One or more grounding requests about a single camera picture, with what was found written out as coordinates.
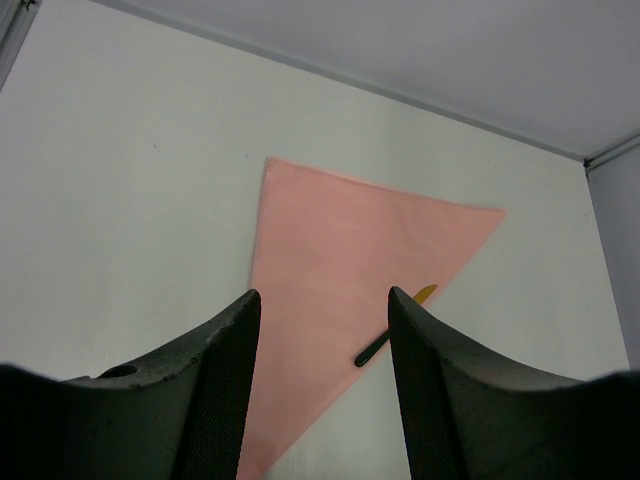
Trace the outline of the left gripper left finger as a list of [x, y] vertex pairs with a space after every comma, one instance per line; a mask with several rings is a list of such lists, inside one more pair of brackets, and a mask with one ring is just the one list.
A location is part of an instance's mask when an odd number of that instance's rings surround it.
[[98, 377], [1, 368], [5, 479], [232, 479], [238, 471], [261, 298]]

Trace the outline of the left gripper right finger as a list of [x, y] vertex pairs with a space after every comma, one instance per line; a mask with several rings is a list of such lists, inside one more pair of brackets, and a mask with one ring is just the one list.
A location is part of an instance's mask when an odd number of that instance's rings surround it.
[[414, 479], [635, 479], [639, 375], [580, 381], [501, 355], [403, 290], [388, 296]]

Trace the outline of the pink cloth napkin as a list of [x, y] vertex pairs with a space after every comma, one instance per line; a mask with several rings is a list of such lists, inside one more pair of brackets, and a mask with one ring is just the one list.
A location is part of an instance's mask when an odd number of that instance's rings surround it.
[[392, 287], [433, 300], [506, 218], [270, 158], [250, 285], [261, 325], [238, 477], [258, 479], [362, 375]]

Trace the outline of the yellow knife black handle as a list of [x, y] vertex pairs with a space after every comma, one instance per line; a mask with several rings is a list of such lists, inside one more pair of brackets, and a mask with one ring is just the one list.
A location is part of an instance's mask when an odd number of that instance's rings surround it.
[[[422, 305], [429, 299], [429, 297], [437, 289], [438, 289], [437, 284], [428, 285], [422, 288], [419, 292], [417, 292], [413, 296], [413, 300], [419, 305]], [[389, 329], [386, 329], [378, 337], [372, 340], [360, 353], [358, 353], [355, 356], [353, 360], [353, 365], [356, 368], [364, 367], [385, 345], [385, 343], [389, 340], [389, 337], [390, 337]]]

